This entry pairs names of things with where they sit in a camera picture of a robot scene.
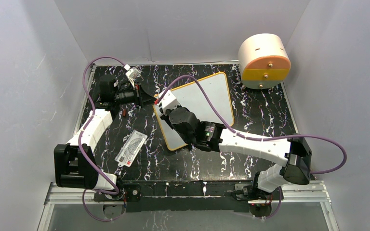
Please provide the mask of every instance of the white wall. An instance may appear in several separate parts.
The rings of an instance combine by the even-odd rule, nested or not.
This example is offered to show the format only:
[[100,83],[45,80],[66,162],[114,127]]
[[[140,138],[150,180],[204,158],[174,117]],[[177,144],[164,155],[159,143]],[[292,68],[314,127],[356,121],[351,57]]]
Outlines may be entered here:
[[195,63],[238,59],[242,42],[258,33],[287,43],[309,0],[55,2],[88,60]]
[[[339,141],[347,164],[325,180],[343,231],[370,230],[370,1],[312,0],[286,46],[286,81],[299,131]],[[313,168],[342,160],[311,141]]]
[[36,230],[86,63],[53,0],[0,0],[0,231]]

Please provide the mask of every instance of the marble pattern table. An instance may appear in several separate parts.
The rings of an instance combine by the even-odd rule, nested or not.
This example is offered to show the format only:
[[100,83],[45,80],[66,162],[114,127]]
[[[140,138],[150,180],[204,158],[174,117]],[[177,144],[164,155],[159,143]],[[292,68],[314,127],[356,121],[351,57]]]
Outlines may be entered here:
[[[141,70],[139,80],[144,90],[151,95],[162,92],[180,75],[189,74],[199,79],[225,72],[235,116],[233,128],[269,137],[295,132],[281,85],[265,90],[243,90],[236,64],[144,65],[137,68]],[[90,89],[95,101],[99,95],[98,79],[104,74],[116,75],[118,80],[124,78],[121,66],[96,67]],[[183,79],[174,87],[189,81]],[[87,119],[90,109],[90,104],[86,103],[81,123]],[[123,109],[127,109],[126,117],[122,116]],[[118,167],[114,159],[133,130],[148,135],[148,139],[131,167]],[[169,151],[152,106],[137,109],[134,104],[120,107],[113,124],[99,140],[94,155],[103,171],[133,181],[248,180],[257,171],[272,165],[269,161],[237,153],[208,153],[189,147]]]

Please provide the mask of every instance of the purple cable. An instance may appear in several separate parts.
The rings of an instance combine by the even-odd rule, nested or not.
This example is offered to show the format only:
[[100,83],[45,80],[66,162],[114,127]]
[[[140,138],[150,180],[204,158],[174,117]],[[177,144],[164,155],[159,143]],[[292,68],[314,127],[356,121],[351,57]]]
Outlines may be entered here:
[[[94,102],[93,102],[93,99],[92,99],[92,97],[90,96],[90,94],[89,94],[89,91],[88,91],[88,89],[87,89],[87,85],[86,85],[86,72],[87,72],[87,70],[90,68],[90,66],[95,62],[95,61],[97,61],[97,60],[99,60],[99,59],[104,59],[104,58],[108,58],[108,59],[114,59],[114,60],[116,60],[116,61],[118,61],[119,63],[121,63],[123,66],[125,66],[126,64],[125,63],[123,63],[122,61],[120,61],[119,59],[117,59],[117,58],[114,58],[114,57],[110,57],[110,56],[102,56],[102,57],[98,57],[98,58],[96,58],[96,59],[94,59],[94,60],[92,60],[91,62],[89,62],[89,64],[87,64],[87,66],[86,66],[86,68],[84,69],[84,72],[83,72],[83,89],[84,89],[84,92],[86,93],[86,95],[87,95],[87,98],[89,99],[89,101],[90,101],[90,104],[91,104],[91,106],[92,106],[92,111],[93,111],[93,113],[92,113],[92,115],[90,116],[90,118],[87,120],[87,123],[83,126],[83,130],[80,132],[80,134],[79,134],[79,138],[78,138],[78,144],[79,144],[79,149],[80,149],[80,151],[81,151],[81,153],[83,154],[83,156],[84,156],[84,158],[86,158],[86,160],[87,160],[87,162],[89,162],[89,164],[104,178],[104,179],[106,179],[106,181],[108,182],[108,183],[110,183],[111,184],[111,186],[113,186],[113,188],[114,188],[114,190],[115,190],[115,192],[113,192],[113,191],[107,191],[107,190],[95,190],[95,191],[97,191],[97,192],[102,192],[102,193],[107,193],[107,194],[112,194],[112,195],[117,195],[118,193],[119,193],[119,188],[117,187],[117,185],[112,181],[112,180],[110,180],[110,178],[108,178],[108,176],[106,176],[105,174],[104,174],[104,172],[102,172],[100,169],[99,169],[99,167],[97,167],[97,165],[87,156],[87,153],[84,151],[84,149],[83,149],[83,146],[82,146],[82,144],[81,144],[81,137],[83,136],[83,133],[84,133],[84,130],[87,128],[87,126],[89,125],[89,123],[93,120],[93,117],[94,117],[94,115],[95,115],[95,105],[94,105]],[[113,219],[111,219],[111,220],[104,220],[104,219],[101,219],[101,218],[98,218],[98,217],[96,217],[96,216],[94,216],[89,210],[88,210],[88,208],[87,208],[87,206],[86,206],[86,203],[84,202],[84,195],[85,195],[85,193],[86,193],[86,189],[83,191],[83,206],[84,206],[84,209],[86,210],[86,212],[92,217],[92,218],[94,218],[94,219],[96,219],[96,220],[99,220],[99,221],[105,221],[105,222],[107,222],[107,221],[112,221],[112,220],[115,220],[115,219],[117,219],[117,218],[119,218],[120,216],[117,216],[116,218],[113,218]]]
[[281,206],[281,192],[282,192],[282,190],[281,190],[281,187],[279,186],[278,187],[278,194],[280,194],[280,196],[279,196],[279,199],[278,199],[277,207],[276,207],[275,211],[272,214],[270,214],[269,216],[266,217],[266,219],[271,218],[272,216],[274,216],[278,212],[278,210],[280,209],[280,206]]
[[328,170],[324,170],[324,171],[311,172],[312,174],[325,174],[325,173],[334,172],[334,171],[340,169],[346,163],[346,161],[347,161],[347,152],[345,151],[344,147],[342,147],[336,141],[334,141],[332,139],[329,139],[329,138],[326,138],[326,137],[317,136],[317,135],[302,135],[302,134],[297,134],[297,135],[288,135],[288,136],[279,136],[279,137],[272,137],[272,138],[260,139],[260,138],[246,137],[246,136],[238,133],[236,130],[234,130],[232,127],[230,127],[230,125],[225,121],[225,119],[223,119],[223,117],[218,113],[218,111],[212,105],[212,102],[209,100],[208,96],[206,95],[206,92],[204,91],[204,89],[202,88],[202,86],[199,84],[198,80],[196,78],[194,78],[193,76],[190,76],[190,75],[183,75],[183,76],[179,76],[178,78],[176,78],[165,89],[165,91],[162,93],[161,97],[159,97],[155,101],[155,104],[159,103],[159,101],[165,96],[165,94],[167,93],[167,91],[170,90],[172,88],[172,86],[176,82],[178,82],[180,79],[182,79],[182,78],[191,78],[197,84],[197,86],[201,90],[203,96],[205,96],[206,101],[208,101],[209,106],[215,112],[216,116],[218,116],[218,118],[222,121],[222,123],[226,126],[227,129],[229,129],[231,132],[235,133],[237,136],[242,137],[242,138],[247,139],[247,140],[250,140],[250,141],[275,141],[275,140],[289,139],[289,138],[315,138],[315,139],[319,139],[319,140],[330,142],[330,143],[334,144],[335,146],[337,146],[343,152],[343,156],[344,156],[343,157],[343,161],[338,166],[333,167],[333,168],[328,169]]
[[114,221],[114,220],[116,220],[116,219],[120,218],[122,215],[124,215],[124,214],[125,214],[125,211],[124,211],[122,214],[120,214],[120,215],[116,216],[115,218],[111,218],[111,219],[108,219],[108,220],[106,220],[106,219],[101,219],[101,218],[96,217],[94,214],[92,214],[92,213],[89,211],[89,208],[87,207],[86,202],[84,201],[84,195],[86,195],[86,191],[87,191],[87,189],[84,189],[84,190],[83,190],[83,196],[82,196],[82,198],[83,198],[83,207],[84,207],[84,210],[86,210],[86,212],[90,215],[90,217],[92,217],[92,218],[96,219],[97,221],[102,221],[102,222],[111,222],[111,221]]

